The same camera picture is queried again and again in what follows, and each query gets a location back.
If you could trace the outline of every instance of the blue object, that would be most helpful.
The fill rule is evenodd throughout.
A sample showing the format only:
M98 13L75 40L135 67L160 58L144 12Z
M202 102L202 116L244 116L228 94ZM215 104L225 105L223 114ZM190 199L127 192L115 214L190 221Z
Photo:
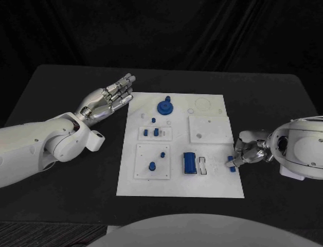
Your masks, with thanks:
M197 174L196 164L194 164L194 153L183 153L183 172L184 174Z
M168 115L173 112L173 104L170 103L170 96L167 96L166 100L157 104L155 109L161 115Z
M150 169L151 171L155 170L155 163L154 163L154 162L150 162L150 164L148 164L148 169Z
M228 161L233 160L233 156L228 156ZM235 172L235 166L229 167L229 171Z

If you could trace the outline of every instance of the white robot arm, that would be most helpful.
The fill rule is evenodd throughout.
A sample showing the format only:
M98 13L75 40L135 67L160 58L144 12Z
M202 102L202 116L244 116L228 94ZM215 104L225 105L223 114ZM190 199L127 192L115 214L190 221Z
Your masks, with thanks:
M280 173L291 178L323 180L323 116L293 120L268 134L242 131L235 158L226 166L261 160L280 162Z
M53 162L72 160L85 147L98 151L104 136L89 127L132 100L134 80L127 74L111 86L95 90L73 114L0 129L0 188L43 171Z

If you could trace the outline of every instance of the dark table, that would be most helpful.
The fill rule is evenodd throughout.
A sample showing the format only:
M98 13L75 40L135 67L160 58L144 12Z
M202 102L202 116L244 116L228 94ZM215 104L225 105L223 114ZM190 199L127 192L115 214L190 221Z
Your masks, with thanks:
M82 98L129 72L135 92L222 94L233 138L245 129L274 130L316 110L294 75L184 72L41 65L7 126L73 112ZM92 129L105 136L98 152L85 150L66 163L0 189L0 221L124 225L180 213L219 214L281 228L323 228L323 181L297 181L280 165L259 162L239 169L245 199L118 197L127 107Z

